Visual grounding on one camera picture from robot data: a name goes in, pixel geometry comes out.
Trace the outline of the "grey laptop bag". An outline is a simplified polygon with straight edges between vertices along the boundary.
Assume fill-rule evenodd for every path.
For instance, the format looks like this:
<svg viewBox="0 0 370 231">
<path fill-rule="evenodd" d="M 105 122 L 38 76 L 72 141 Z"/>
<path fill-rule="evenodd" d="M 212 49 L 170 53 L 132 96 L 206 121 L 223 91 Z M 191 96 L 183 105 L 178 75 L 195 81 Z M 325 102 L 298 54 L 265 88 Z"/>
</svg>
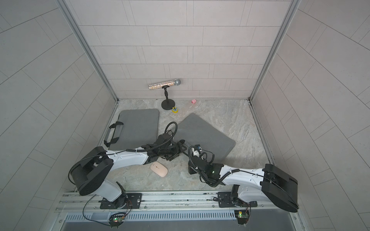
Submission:
<svg viewBox="0 0 370 231">
<path fill-rule="evenodd" d="M 199 145 L 208 153 L 207 160 L 222 163 L 226 156 L 235 147 L 236 142 L 214 128 L 211 124 L 200 118 L 195 113 L 188 115 L 178 124 L 174 141 L 185 140 L 186 146 Z"/>
<path fill-rule="evenodd" d="M 109 126 L 104 145 L 109 150 L 122 151 L 152 144 L 158 136 L 158 109 L 123 110 L 118 120 Z"/>
</svg>

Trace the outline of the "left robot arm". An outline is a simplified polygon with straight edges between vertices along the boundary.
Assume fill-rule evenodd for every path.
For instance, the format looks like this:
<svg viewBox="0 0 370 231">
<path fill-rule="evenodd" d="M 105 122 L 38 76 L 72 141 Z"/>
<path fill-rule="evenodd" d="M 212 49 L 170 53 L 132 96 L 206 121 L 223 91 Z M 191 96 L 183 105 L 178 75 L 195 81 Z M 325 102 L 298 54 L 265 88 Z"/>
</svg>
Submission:
<svg viewBox="0 0 370 231">
<path fill-rule="evenodd" d="M 172 161 L 185 151 L 185 142 L 159 138 L 154 144 L 124 151 L 105 150 L 98 146 L 71 167 L 68 177 L 81 196 L 96 194 L 113 203 L 125 196 L 119 183 L 107 180 L 110 172 L 123 167 L 150 164 L 160 157 Z"/>
</svg>

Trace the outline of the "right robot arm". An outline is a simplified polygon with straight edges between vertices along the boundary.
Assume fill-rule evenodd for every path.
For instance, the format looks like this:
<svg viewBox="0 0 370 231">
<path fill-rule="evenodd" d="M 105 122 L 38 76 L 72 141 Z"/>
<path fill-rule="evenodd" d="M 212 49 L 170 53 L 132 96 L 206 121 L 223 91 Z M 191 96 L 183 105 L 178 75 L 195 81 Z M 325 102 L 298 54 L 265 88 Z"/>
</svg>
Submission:
<svg viewBox="0 0 370 231">
<path fill-rule="evenodd" d="M 199 174 L 202 182 L 210 187 L 238 185 L 245 189 L 260 190 L 278 208 L 298 212 L 298 180 L 272 164 L 264 168 L 242 169 L 224 164 L 208 163 L 200 157 L 189 158 L 189 173 Z"/>
</svg>

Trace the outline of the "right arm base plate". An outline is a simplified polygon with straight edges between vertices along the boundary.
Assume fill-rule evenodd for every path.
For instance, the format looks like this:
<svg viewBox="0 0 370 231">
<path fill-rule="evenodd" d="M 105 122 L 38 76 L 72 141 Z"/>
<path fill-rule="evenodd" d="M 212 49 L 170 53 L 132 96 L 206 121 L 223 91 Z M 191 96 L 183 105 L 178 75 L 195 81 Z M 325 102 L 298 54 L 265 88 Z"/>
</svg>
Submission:
<svg viewBox="0 0 370 231">
<path fill-rule="evenodd" d="M 244 202 L 238 197 L 232 197 L 231 192 L 218 192 L 217 197 L 213 200 L 218 203 L 220 208 L 256 208 L 258 204 L 256 201 Z"/>
</svg>

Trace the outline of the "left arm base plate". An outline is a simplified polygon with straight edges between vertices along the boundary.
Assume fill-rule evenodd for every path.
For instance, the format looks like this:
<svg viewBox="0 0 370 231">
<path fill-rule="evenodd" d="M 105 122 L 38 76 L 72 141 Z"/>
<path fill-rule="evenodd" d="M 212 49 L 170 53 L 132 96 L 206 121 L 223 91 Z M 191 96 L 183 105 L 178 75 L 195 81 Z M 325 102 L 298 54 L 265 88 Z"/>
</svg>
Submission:
<svg viewBox="0 0 370 231">
<path fill-rule="evenodd" d="M 141 193 L 123 193 L 113 202 L 103 198 L 99 201 L 100 209 L 138 209 L 142 196 Z"/>
</svg>

